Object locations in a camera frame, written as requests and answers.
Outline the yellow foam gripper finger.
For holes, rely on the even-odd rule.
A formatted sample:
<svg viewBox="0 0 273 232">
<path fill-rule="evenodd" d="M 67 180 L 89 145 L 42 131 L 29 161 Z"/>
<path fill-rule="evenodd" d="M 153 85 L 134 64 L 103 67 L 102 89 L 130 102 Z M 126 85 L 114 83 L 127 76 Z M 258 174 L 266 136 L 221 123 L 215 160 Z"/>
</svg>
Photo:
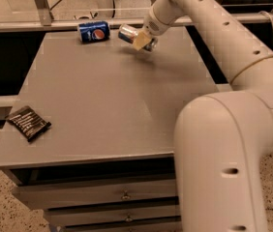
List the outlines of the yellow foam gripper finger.
<svg viewBox="0 0 273 232">
<path fill-rule="evenodd" d="M 150 42 L 151 42 L 150 34 L 145 30 L 140 30 L 133 41 L 133 47 L 136 50 L 141 50 Z"/>
</svg>

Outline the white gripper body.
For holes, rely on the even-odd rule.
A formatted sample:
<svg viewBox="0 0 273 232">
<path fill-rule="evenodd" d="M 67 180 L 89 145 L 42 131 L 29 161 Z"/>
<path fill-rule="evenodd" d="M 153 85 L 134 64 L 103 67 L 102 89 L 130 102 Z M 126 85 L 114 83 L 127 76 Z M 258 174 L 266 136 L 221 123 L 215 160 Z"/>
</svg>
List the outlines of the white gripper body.
<svg viewBox="0 0 273 232">
<path fill-rule="evenodd" d="M 151 37 L 161 36 L 184 12 L 172 0 L 156 0 L 144 17 L 143 30 Z"/>
</svg>

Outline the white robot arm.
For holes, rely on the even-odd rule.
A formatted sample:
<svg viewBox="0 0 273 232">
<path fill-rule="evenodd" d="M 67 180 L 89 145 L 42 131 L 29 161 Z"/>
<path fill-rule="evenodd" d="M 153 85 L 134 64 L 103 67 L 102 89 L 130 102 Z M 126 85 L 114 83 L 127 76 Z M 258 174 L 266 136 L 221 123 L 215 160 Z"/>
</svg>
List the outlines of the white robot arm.
<svg viewBox="0 0 273 232">
<path fill-rule="evenodd" d="M 273 151 L 273 51 L 215 0 L 156 0 L 135 48 L 183 15 L 231 87 L 190 101 L 177 118 L 183 232 L 267 232 L 259 163 Z"/>
</svg>

